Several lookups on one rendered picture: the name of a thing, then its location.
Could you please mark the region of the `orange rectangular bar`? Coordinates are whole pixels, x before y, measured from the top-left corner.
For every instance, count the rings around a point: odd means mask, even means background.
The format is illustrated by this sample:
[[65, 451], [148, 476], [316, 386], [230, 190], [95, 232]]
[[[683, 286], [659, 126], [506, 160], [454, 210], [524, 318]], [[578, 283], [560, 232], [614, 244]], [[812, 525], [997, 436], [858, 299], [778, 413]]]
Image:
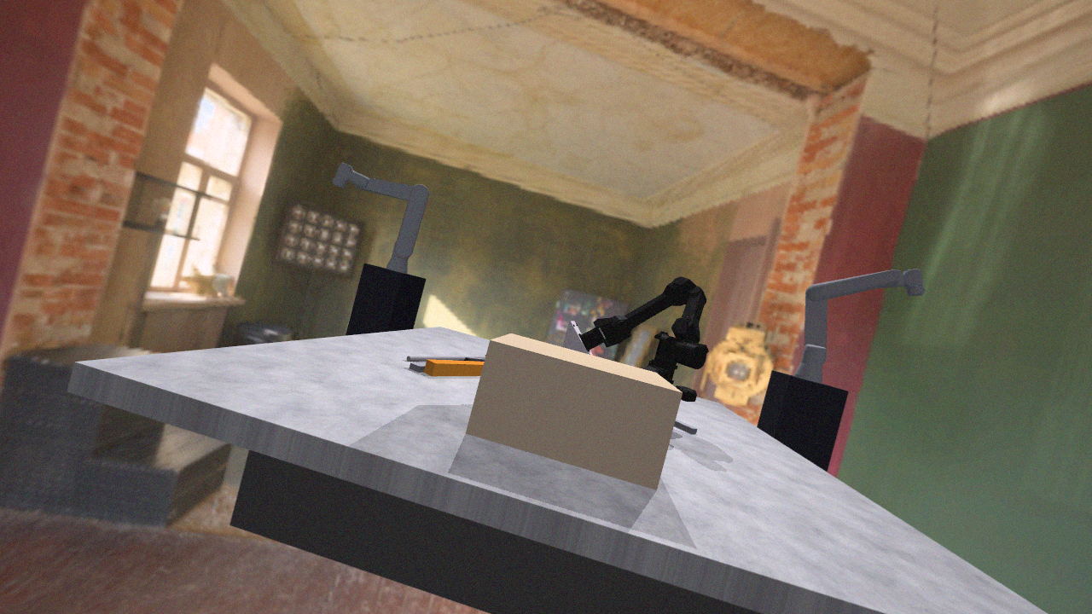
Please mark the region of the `orange rectangular bar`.
[[484, 362], [427, 359], [424, 369], [430, 376], [480, 376]]

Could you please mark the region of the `tan rectangular box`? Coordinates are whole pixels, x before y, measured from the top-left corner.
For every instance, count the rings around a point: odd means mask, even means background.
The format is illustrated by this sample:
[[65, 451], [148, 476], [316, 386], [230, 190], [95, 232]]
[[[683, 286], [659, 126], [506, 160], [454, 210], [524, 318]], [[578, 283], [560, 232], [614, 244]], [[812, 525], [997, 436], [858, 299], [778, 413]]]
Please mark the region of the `tan rectangular box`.
[[489, 339], [467, 434], [658, 491], [682, 392], [658, 373]]

